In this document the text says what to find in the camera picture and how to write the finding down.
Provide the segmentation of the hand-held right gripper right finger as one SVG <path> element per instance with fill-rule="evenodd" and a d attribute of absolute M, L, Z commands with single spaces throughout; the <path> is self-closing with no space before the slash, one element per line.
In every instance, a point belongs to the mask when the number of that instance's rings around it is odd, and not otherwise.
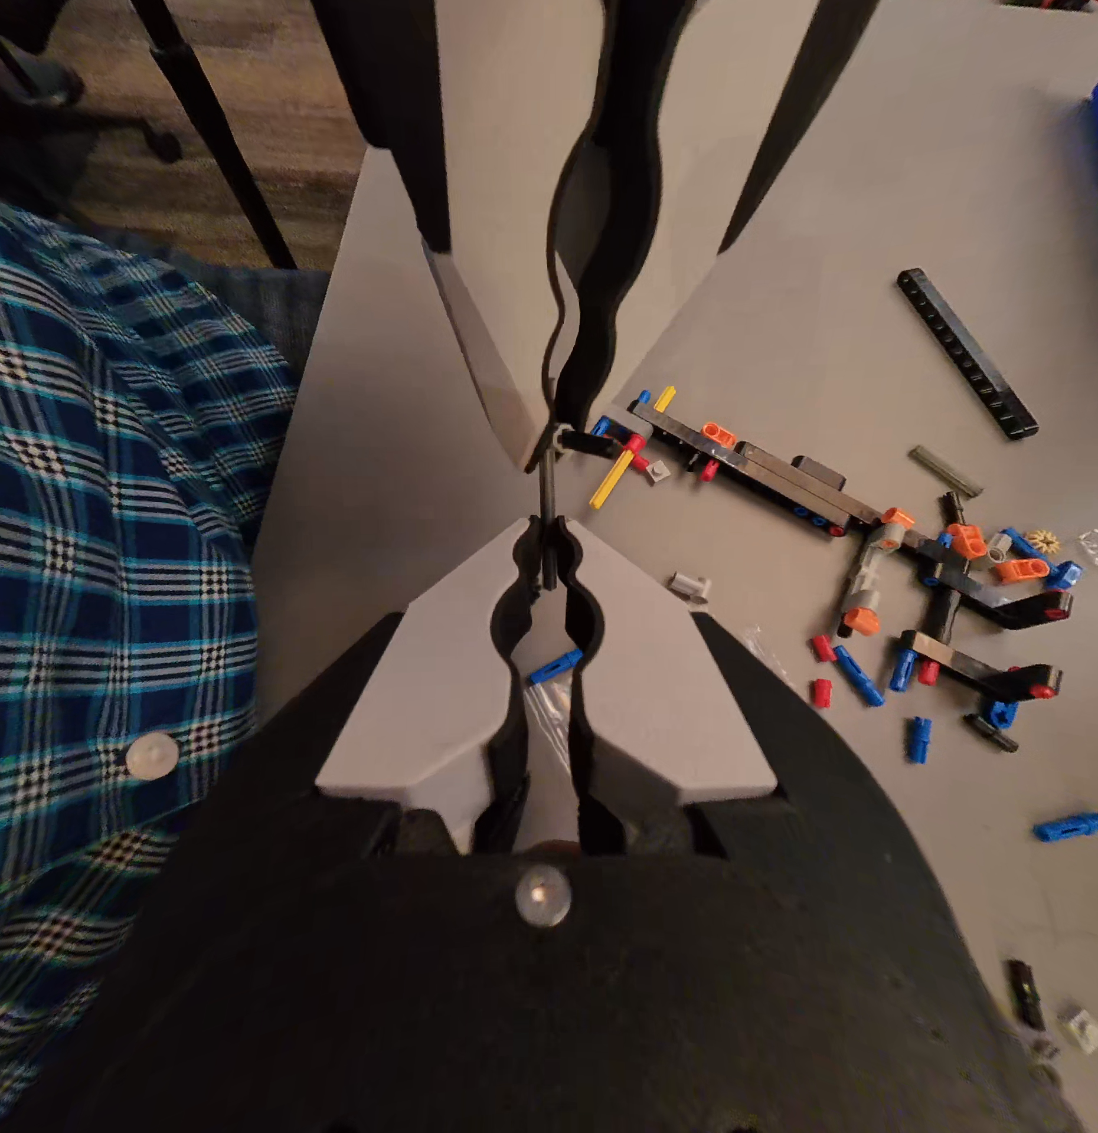
<path fill-rule="evenodd" d="M 573 668 L 569 769 L 581 847 L 623 854 L 687 807 L 777 791 L 688 606 L 574 520 L 554 524 Z"/>

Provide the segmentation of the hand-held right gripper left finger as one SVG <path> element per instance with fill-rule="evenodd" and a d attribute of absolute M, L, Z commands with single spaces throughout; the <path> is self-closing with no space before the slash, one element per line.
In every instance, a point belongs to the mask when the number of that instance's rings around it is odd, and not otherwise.
<path fill-rule="evenodd" d="M 520 520 L 411 602 L 318 772 L 322 795 L 432 812 L 457 849 L 513 849 L 530 789 L 513 652 L 539 595 L 542 521 Z"/>

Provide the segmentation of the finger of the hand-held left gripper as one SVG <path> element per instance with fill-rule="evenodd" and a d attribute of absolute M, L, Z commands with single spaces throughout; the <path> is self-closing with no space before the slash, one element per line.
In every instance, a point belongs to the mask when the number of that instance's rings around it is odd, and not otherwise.
<path fill-rule="evenodd" d="M 439 1 L 450 249 L 428 264 L 487 422 L 527 469 L 550 410 L 560 303 L 551 213 L 593 114 L 599 1 Z"/>
<path fill-rule="evenodd" d="M 586 426 L 711 270 L 816 8 L 607 4 L 593 116 L 556 213 L 574 320 L 557 422 Z"/>

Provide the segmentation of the black axle grey connector assembly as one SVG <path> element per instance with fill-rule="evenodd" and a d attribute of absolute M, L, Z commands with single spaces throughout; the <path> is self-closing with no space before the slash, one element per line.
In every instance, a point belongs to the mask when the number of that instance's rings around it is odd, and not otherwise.
<path fill-rule="evenodd" d="M 568 452 L 611 460 L 617 452 L 616 443 L 604 434 L 581 432 L 565 424 L 551 423 L 542 435 L 535 452 L 535 467 L 539 477 L 539 500 L 542 522 L 542 590 L 552 591 L 557 584 L 556 569 L 556 461 Z"/>

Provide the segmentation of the long black lego beam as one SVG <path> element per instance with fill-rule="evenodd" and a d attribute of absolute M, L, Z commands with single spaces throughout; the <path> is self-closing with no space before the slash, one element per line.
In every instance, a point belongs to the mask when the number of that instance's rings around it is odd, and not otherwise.
<path fill-rule="evenodd" d="M 1007 440 L 1035 436 L 1037 419 L 924 272 L 899 272 L 894 285 Z"/>

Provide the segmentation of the dark grey lego axle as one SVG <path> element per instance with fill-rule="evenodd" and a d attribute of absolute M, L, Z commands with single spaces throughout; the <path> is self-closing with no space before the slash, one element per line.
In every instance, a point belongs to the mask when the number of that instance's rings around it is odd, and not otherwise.
<path fill-rule="evenodd" d="M 931 473 L 936 479 L 946 484 L 950 491 L 958 494 L 962 499 L 978 499 L 984 492 L 980 483 L 961 473 L 953 466 L 953 464 L 944 461 L 935 452 L 923 445 L 913 447 L 907 456 L 913 462 Z"/>

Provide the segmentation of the blue lego axle with connector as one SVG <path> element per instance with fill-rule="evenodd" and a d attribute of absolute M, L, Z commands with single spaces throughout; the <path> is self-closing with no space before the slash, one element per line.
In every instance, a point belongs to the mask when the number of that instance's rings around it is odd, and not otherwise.
<path fill-rule="evenodd" d="M 1068 591 L 1080 582 L 1080 578 L 1084 575 L 1080 564 L 1073 560 L 1061 558 L 1061 554 L 1056 559 L 1047 559 L 1040 555 L 1034 556 L 1034 548 L 1026 543 L 1024 538 L 1024 531 L 1016 529 L 1001 530 L 1008 531 L 1012 537 L 1012 554 L 1009 559 L 1040 558 L 1050 564 L 1051 572 L 1048 577 L 1034 582 L 1040 582 L 1047 590 L 1057 593 Z"/>

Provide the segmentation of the black lego pin connector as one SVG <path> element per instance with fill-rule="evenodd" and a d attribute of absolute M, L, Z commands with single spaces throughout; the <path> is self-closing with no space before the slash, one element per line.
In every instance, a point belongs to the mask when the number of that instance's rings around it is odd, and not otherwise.
<path fill-rule="evenodd" d="M 1005 970 L 1020 1022 L 1034 1033 L 1044 1033 L 1047 1026 L 1031 966 L 1020 958 L 1009 958 Z"/>

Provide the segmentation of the large clear plastic bag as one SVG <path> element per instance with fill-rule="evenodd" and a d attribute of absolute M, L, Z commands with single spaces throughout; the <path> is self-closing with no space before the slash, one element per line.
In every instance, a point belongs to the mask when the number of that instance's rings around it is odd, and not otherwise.
<path fill-rule="evenodd" d="M 760 627 L 751 624 L 738 632 L 738 641 L 786 687 L 799 693 L 777 657 L 766 646 Z M 530 685 L 526 676 L 525 700 L 530 717 L 535 721 L 561 766 L 570 772 L 569 727 L 572 715 L 572 672 L 564 674 L 542 685 Z"/>

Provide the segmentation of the black office chair base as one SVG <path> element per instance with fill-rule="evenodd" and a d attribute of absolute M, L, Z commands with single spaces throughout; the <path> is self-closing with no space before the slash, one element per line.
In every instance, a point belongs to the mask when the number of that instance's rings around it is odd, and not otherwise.
<path fill-rule="evenodd" d="M 65 1 L 0 3 L 0 65 L 14 85 L 12 94 L 0 89 L 0 137 L 39 141 L 52 136 L 132 131 L 142 136 L 161 163 L 179 162 L 183 149 L 172 132 L 159 129 L 142 116 L 81 107 L 86 89 L 68 68 L 60 68 L 60 77 L 51 88 L 31 75 L 21 58 L 38 59 L 47 50 L 65 7 Z M 144 29 L 151 59 L 217 163 L 273 268 L 295 270 L 298 265 L 231 133 L 222 105 L 171 9 L 163 1 L 130 1 L 129 7 Z"/>

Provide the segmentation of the person's plaid shirt torso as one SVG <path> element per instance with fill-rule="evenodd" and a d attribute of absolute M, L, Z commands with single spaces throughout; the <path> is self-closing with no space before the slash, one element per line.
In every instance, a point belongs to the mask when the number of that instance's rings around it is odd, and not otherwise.
<path fill-rule="evenodd" d="M 0 201 L 0 1129 L 255 730 L 298 389 L 194 272 Z"/>

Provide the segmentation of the black lego frame assembly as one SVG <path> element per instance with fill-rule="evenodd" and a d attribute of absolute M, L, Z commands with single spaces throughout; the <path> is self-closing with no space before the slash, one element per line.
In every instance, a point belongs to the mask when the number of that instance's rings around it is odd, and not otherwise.
<path fill-rule="evenodd" d="M 836 624 L 834 646 L 859 636 L 873 638 L 881 631 L 879 575 L 881 567 L 903 555 L 915 563 L 927 590 L 926 614 L 919 628 L 901 635 L 890 692 L 905 692 L 913 679 L 933 685 L 941 674 L 978 693 L 978 714 L 1010 732 L 1017 710 L 1027 701 L 1051 701 L 1060 691 L 1063 672 L 1051 665 L 996 668 L 953 646 L 953 625 L 962 608 L 990 622 L 1000 631 L 1025 631 L 1064 622 L 1073 607 L 1072 589 L 1057 593 L 1040 582 L 1004 586 L 984 558 L 967 561 L 948 550 L 944 525 L 937 535 L 916 529 L 902 508 L 877 511 L 845 492 L 845 478 L 825 465 L 800 456 L 786 462 L 766 449 L 740 441 L 714 422 L 698 430 L 670 415 L 675 389 L 658 398 L 648 390 L 627 410 L 614 407 L 590 432 L 604 434 L 616 443 L 616 474 L 607 474 L 590 500 L 598 509 L 606 503 L 625 469 L 641 474 L 650 461 L 649 443 L 659 443 L 685 458 L 687 474 L 706 486 L 725 477 L 809 524 L 830 539 L 859 537 L 859 548 L 845 580 Z"/>

